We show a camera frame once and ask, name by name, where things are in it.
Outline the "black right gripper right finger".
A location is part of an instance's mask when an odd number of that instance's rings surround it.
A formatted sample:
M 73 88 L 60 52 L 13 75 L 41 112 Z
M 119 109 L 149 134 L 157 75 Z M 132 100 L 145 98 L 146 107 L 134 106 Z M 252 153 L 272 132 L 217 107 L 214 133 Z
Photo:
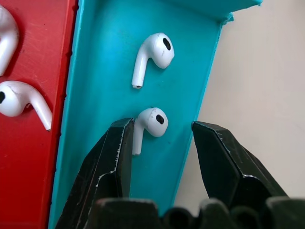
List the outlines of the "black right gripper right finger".
M 286 196 L 262 162 L 228 129 L 199 121 L 192 122 L 191 129 L 210 198 L 227 207 L 262 207 L 269 197 Z

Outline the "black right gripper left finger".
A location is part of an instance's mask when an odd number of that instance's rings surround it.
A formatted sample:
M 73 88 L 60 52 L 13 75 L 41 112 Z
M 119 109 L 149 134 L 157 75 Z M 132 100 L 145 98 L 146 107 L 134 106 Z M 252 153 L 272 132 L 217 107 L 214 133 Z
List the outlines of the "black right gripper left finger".
M 85 157 L 57 229 L 86 229 L 96 201 L 130 193 L 134 121 L 117 120 Z

